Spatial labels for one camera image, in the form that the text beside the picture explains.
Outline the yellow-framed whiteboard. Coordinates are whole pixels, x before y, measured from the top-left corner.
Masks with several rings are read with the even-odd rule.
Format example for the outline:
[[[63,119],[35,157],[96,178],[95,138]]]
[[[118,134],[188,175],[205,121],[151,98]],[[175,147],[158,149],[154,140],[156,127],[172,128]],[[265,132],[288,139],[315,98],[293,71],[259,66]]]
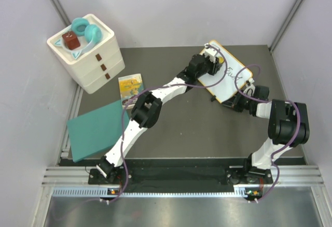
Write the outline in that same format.
[[[216,56],[221,59],[225,58],[227,66],[223,63],[220,70],[215,75],[205,74],[199,78],[199,82],[207,87],[217,83],[222,79],[223,75],[225,75],[223,80],[217,85],[207,88],[219,103],[223,103],[238,92],[235,84],[241,89],[246,85],[247,81],[253,82],[253,73],[246,68],[239,73],[237,80],[235,81],[237,73],[243,69],[245,65],[236,59],[216,40],[210,40],[209,45],[218,49],[222,53],[222,55],[220,55],[217,52]]]

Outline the yellow bone-shaped whiteboard eraser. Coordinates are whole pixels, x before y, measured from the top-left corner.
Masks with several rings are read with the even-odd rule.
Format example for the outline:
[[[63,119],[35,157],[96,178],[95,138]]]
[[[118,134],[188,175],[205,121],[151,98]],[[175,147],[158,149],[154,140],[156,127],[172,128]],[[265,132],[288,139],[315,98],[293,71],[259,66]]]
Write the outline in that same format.
[[[218,60],[218,65],[222,66],[225,62],[225,59],[220,56],[220,57],[216,57],[216,60]]]

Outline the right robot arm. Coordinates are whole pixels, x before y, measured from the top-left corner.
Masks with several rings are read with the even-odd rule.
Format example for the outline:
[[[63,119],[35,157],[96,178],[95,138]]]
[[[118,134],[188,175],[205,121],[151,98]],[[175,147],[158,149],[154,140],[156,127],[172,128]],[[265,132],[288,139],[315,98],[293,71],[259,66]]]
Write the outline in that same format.
[[[245,160],[243,168],[232,174],[255,183],[266,178],[272,163],[283,153],[305,144],[310,136],[307,105],[282,100],[269,101],[269,88],[250,85],[222,103],[236,112],[247,110],[250,115],[268,119],[268,138]]]

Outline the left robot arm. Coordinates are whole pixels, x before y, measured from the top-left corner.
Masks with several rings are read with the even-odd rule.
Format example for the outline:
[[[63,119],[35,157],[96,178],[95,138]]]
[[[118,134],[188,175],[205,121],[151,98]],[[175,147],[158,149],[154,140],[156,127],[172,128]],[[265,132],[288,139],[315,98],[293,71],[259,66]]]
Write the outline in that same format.
[[[124,157],[137,139],[158,121],[162,105],[172,98],[184,94],[197,87],[198,79],[205,74],[214,76],[225,62],[225,57],[216,54],[195,54],[185,67],[171,82],[161,88],[144,90],[138,97],[131,111],[128,126],[120,138],[103,156],[96,168],[105,183],[116,181],[120,166],[124,165]]]

